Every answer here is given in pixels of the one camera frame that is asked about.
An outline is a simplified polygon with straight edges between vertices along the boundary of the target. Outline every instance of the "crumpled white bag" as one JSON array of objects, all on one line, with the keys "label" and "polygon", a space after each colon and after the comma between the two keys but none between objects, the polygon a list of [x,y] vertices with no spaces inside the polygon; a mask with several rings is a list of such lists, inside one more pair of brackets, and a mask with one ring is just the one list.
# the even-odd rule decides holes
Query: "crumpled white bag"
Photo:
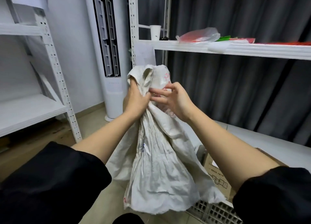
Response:
[{"label": "crumpled white bag", "polygon": [[[150,87],[162,89],[170,82],[165,65],[135,66],[128,82],[130,76],[143,96]],[[199,199],[209,203],[225,200],[180,124],[154,102],[126,132],[106,167],[113,179],[130,180],[124,208],[159,214],[170,209],[184,211]]]}]

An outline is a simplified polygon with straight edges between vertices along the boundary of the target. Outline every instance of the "black shirt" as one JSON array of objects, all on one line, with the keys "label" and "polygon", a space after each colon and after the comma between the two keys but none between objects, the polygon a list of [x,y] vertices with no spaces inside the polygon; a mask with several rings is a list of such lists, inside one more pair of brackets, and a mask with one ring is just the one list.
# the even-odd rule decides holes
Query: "black shirt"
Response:
[{"label": "black shirt", "polygon": [[[96,156],[50,142],[2,183],[0,223],[79,223],[110,182]],[[233,206],[244,223],[311,223],[311,175],[271,169],[244,182]]]}]

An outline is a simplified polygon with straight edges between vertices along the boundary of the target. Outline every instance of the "curtain fold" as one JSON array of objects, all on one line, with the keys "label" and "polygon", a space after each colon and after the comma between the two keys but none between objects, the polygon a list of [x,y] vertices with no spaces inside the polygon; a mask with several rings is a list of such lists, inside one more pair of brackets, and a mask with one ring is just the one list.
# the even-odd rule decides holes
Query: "curtain fold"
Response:
[{"label": "curtain fold", "polygon": [[[140,24],[163,26],[163,2],[138,3]],[[308,41],[310,17],[311,0],[172,0],[170,39],[216,27],[257,43]],[[311,61],[170,52],[168,63],[212,119],[311,147]]]}]

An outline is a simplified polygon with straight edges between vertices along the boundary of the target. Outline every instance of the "white paper cup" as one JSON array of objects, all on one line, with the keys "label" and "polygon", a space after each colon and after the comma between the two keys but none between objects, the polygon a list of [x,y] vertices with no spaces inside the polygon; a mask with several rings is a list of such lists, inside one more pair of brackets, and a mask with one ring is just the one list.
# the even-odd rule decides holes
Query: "white paper cup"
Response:
[{"label": "white paper cup", "polygon": [[161,26],[150,25],[151,40],[160,40]]}]

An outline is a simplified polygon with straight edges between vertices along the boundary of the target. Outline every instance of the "hand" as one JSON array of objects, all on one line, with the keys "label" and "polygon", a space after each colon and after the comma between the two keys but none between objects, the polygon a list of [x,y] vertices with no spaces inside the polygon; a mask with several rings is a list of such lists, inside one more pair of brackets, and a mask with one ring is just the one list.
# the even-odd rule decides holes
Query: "hand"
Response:
[{"label": "hand", "polygon": [[166,104],[171,111],[173,111],[176,116],[184,122],[188,122],[193,109],[196,106],[190,100],[186,90],[178,83],[168,83],[165,88],[172,89],[172,92],[150,88],[151,93],[162,95],[165,97],[151,97],[152,101],[157,103]]},{"label": "hand", "polygon": [[131,77],[127,96],[123,100],[124,113],[128,113],[128,115],[134,117],[135,120],[139,119],[146,110],[150,97],[150,92],[147,92],[145,96],[142,96],[135,79]]}]

